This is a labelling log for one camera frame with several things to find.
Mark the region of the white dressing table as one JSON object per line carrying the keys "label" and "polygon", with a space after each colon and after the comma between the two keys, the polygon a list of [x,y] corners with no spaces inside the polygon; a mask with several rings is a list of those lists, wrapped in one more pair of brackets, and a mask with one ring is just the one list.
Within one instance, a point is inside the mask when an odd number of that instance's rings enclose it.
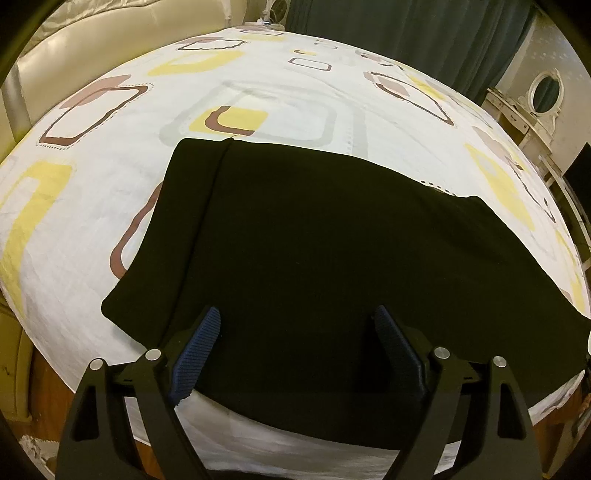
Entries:
{"label": "white dressing table", "polygon": [[495,89],[488,89],[482,108],[532,162],[552,154],[551,136],[535,116]]}

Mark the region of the patterned white bed sheet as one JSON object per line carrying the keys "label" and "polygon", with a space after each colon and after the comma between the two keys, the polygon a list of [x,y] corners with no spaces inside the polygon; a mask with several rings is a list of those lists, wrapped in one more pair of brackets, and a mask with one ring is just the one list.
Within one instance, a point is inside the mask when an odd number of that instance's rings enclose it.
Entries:
{"label": "patterned white bed sheet", "polygon": [[583,313],[573,241],[534,164],[482,108],[405,65],[334,41],[229,28],[126,62],[52,108],[1,166],[1,289],[76,387],[141,347],[101,313],[185,137],[349,154],[478,196]]}

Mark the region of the black pants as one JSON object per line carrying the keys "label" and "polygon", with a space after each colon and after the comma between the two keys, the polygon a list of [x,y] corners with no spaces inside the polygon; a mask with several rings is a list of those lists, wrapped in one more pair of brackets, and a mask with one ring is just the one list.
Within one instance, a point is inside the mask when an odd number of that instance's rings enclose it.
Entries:
{"label": "black pants", "polygon": [[528,406],[579,374],[589,321],[479,198],[286,145],[184,139],[102,312],[145,347],[208,307],[197,391],[307,436],[401,448],[419,367],[392,325],[466,360],[504,357]]}

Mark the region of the cream tufted headboard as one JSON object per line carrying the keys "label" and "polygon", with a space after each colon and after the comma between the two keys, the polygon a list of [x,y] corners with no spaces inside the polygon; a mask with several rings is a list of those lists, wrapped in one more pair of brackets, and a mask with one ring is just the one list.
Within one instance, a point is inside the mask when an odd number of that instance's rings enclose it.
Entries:
{"label": "cream tufted headboard", "polygon": [[65,1],[1,76],[1,154],[7,156],[52,107],[114,67],[198,34],[240,25],[245,1]]}

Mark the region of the black flat television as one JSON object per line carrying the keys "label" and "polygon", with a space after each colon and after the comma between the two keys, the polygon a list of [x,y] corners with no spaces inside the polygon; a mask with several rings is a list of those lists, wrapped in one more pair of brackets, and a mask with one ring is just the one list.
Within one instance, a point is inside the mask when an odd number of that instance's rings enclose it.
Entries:
{"label": "black flat television", "polygon": [[563,178],[583,205],[590,203],[591,196],[591,146],[586,143]]}

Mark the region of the dark green curtain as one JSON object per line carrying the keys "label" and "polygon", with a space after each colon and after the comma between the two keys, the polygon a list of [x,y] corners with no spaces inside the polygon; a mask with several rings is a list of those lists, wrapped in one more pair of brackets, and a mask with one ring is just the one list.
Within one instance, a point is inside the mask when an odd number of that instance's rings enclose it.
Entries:
{"label": "dark green curtain", "polygon": [[519,0],[293,1],[287,30],[401,61],[481,104],[536,13]]}

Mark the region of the white tv console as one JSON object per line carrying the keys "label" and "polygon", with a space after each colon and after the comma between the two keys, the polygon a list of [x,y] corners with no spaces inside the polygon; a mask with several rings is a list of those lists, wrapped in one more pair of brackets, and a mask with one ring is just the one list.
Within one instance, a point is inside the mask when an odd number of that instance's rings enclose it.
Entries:
{"label": "white tv console", "polygon": [[565,197],[567,203],[573,211],[575,219],[579,224],[580,229],[582,230],[586,244],[590,245],[590,221],[580,201],[576,197],[576,194],[574,193],[568,182],[563,178],[563,176],[559,172],[558,167],[554,164],[554,162],[548,155],[540,155],[539,159],[550,173],[553,181],[558,185],[558,187],[562,191],[563,196]]}

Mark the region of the oval white vanity mirror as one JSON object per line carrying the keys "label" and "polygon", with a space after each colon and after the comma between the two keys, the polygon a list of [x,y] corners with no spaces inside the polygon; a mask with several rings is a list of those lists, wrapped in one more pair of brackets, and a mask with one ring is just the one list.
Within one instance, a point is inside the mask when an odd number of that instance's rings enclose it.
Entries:
{"label": "oval white vanity mirror", "polygon": [[551,134],[564,100],[564,82],[558,69],[543,71],[532,81],[527,94],[528,108]]}

